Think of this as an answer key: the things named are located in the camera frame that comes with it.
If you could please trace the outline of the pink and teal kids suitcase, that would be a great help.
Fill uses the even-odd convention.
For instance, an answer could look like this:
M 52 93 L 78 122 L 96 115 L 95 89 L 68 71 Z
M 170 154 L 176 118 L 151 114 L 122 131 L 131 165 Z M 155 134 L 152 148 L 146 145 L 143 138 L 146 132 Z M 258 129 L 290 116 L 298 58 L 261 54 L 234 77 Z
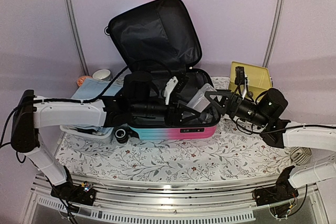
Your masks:
M 188 104 L 204 84 L 213 86 L 209 74 L 196 68 L 202 57 L 202 49 L 181 0 L 154 0 L 133 8 L 111 19 L 107 30 L 130 70 L 115 97 L 124 95 L 141 102 L 149 99 L 165 102 L 163 90 L 166 83 L 176 76 L 179 82 L 170 96 L 169 104 L 179 100 Z M 203 112 L 207 113 L 207 117 L 201 124 L 214 128 L 211 137 L 221 117 L 211 105 Z M 120 143 L 125 143 L 130 136 L 139 138 L 132 130 L 113 131 Z M 141 140 L 184 139 L 151 137 Z

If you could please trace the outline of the yellow top drawer box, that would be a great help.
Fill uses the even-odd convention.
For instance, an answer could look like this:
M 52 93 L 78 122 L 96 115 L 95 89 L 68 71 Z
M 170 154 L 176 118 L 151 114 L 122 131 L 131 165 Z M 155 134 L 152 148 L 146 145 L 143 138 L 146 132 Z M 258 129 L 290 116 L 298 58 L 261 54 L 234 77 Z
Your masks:
M 267 68 L 233 61 L 230 68 L 230 81 L 228 89 L 234 91 L 236 78 L 236 67 L 244 67 L 245 75 L 248 79 L 248 89 L 255 100 L 262 92 L 272 88 L 272 81 Z

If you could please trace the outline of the pale blue denim garment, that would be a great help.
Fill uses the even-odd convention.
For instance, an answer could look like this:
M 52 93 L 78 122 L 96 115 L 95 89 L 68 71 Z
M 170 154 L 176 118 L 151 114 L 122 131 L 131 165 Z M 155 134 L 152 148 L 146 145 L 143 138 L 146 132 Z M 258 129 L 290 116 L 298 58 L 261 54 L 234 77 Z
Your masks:
M 86 79 L 83 84 L 77 89 L 77 91 L 71 97 L 75 100 L 89 100 L 95 98 L 99 93 L 101 93 L 109 83 L 107 81 L 99 81 L 95 79 Z M 122 88 L 119 84 L 113 84 L 110 88 L 103 94 L 107 96 L 115 95 Z M 99 134 L 105 134 L 106 129 L 102 126 L 88 126 L 88 125 L 73 125 L 73 127 L 83 129 L 83 130 L 93 130 Z

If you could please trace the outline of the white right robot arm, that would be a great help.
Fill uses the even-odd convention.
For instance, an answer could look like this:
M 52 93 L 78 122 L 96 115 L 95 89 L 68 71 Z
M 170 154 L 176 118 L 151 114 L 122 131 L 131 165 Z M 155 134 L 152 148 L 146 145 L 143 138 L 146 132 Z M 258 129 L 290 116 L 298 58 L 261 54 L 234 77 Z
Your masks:
M 221 115 L 241 119 L 262 128 L 257 134 L 270 147 L 306 147 L 335 151 L 335 125 L 305 124 L 282 120 L 288 105 L 284 95 L 270 88 L 259 95 L 259 101 L 243 98 L 235 91 L 205 92 L 205 98 Z M 257 206 L 274 204 L 298 196 L 298 188 L 335 178 L 335 156 L 313 163 L 289 166 L 279 175 L 274 186 L 253 191 Z

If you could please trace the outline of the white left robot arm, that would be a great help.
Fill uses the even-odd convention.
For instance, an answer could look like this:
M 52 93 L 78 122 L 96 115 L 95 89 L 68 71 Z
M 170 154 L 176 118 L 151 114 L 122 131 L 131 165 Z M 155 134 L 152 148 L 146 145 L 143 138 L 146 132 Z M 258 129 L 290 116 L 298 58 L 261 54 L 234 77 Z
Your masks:
M 145 102 L 104 92 L 89 100 L 37 97 L 26 90 L 6 123 L 12 125 L 11 147 L 28 157 L 51 185 L 51 195 L 62 202 L 92 206 L 97 191 L 73 184 L 67 167 L 62 166 L 39 140 L 39 129 L 57 125 L 83 125 L 115 130 L 132 130 L 141 139 L 193 139 L 209 137 L 211 126 L 191 125 L 200 114 L 182 104 L 149 99 Z

